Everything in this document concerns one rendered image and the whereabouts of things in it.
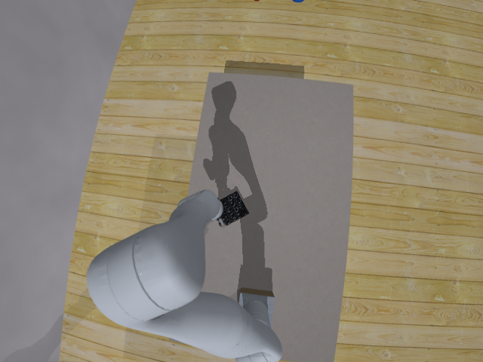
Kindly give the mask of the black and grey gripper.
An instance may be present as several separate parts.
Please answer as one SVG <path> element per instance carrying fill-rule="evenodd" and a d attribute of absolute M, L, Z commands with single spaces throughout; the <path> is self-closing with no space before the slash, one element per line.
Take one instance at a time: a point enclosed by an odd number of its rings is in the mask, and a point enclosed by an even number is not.
<path fill-rule="evenodd" d="M 223 202 L 221 201 L 222 205 L 223 205 Z M 223 205 L 223 213 L 224 213 L 224 205 Z M 223 213 L 221 214 L 221 216 L 217 219 L 219 220 L 218 223 L 219 223 L 219 226 L 222 226 L 222 225 L 225 225 L 226 224 L 226 218 L 225 216 L 223 215 Z"/>

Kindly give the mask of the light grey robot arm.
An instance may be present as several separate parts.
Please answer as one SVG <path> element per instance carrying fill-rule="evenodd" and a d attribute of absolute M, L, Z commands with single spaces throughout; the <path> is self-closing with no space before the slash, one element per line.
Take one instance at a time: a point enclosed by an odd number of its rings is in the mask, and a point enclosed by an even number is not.
<path fill-rule="evenodd" d="M 92 260 L 89 294 L 106 317 L 123 327 L 236 362 L 278 362 L 282 346 L 261 301 L 243 308 L 228 296 L 201 292 L 203 228 L 222 213 L 223 205 L 211 190 L 182 199 L 170 222 L 143 229 Z"/>

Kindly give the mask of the black knob box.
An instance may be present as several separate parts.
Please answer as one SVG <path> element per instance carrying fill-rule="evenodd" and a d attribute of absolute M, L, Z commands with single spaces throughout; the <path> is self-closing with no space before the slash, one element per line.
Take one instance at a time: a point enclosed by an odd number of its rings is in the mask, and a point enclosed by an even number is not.
<path fill-rule="evenodd" d="M 237 191 L 221 199 L 221 201 L 224 205 L 223 215 L 226 218 L 226 225 L 235 222 L 237 219 L 240 219 L 243 216 L 249 214 Z"/>

